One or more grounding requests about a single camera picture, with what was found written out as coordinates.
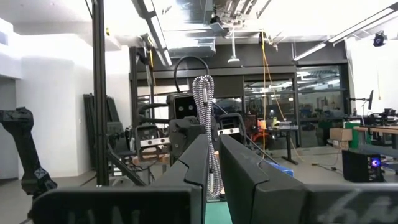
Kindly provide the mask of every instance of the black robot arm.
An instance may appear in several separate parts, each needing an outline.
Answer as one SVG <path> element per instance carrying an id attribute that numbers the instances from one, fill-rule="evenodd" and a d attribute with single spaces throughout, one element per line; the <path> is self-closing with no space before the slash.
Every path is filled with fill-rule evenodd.
<path id="1" fill-rule="evenodd" d="M 33 200 L 49 190 L 56 189 L 57 184 L 49 173 L 42 168 L 32 137 L 34 125 L 33 114 L 26 108 L 0 110 L 0 123 L 14 138 L 18 154 L 24 168 L 21 180 L 22 189 Z"/>

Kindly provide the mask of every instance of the braided cable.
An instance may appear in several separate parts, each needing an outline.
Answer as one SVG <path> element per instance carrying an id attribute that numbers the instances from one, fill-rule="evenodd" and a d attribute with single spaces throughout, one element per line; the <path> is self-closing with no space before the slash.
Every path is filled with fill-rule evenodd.
<path id="1" fill-rule="evenodd" d="M 209 166 L 213 171 L 213 190 L 211 190 L 211 176 L 208 174 L 207 181 L 207 197 L 208 199 L 218 198 L 222 189 L 223 182 L 221 180 L 220 164 L 215 155 L 212 132 L 211 117 L 213 109 L 214 81 L 209 75 L 196 77 L 193 81 L 193 97 L 198 110 L 199 122 L 205 127 L 207 139 L 209 140 Z"/>

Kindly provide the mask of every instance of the cardboard box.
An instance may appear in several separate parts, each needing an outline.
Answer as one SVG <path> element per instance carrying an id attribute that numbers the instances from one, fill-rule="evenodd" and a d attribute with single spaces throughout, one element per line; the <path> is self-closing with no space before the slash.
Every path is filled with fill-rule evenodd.
<path id="1" fill-rule="evenodd" d="M 349 142 L 353 140 L 353 130 L 345 128 L 331 128 L 330 140 L 337 149 L 348 149 Z"/>

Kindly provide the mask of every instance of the computer tower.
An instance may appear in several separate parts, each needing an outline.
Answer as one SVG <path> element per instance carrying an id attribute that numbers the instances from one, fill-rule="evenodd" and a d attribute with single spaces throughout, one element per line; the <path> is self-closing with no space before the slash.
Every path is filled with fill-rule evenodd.
<path id="1" fill-rule="evenodd" d="M 384 182 L 379 154 L 342 150 L 343 176 L 354 183 Z"/>

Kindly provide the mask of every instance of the blue light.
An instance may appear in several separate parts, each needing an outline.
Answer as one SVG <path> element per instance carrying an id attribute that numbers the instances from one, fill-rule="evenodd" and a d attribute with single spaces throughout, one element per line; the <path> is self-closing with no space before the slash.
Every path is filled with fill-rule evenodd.
<path id="1" fill-rule="evenodd" d="M 371 159 L 371 166 L 372 167 L 379 167 L 381 165 L 380 159 L 372 158 Z"/>

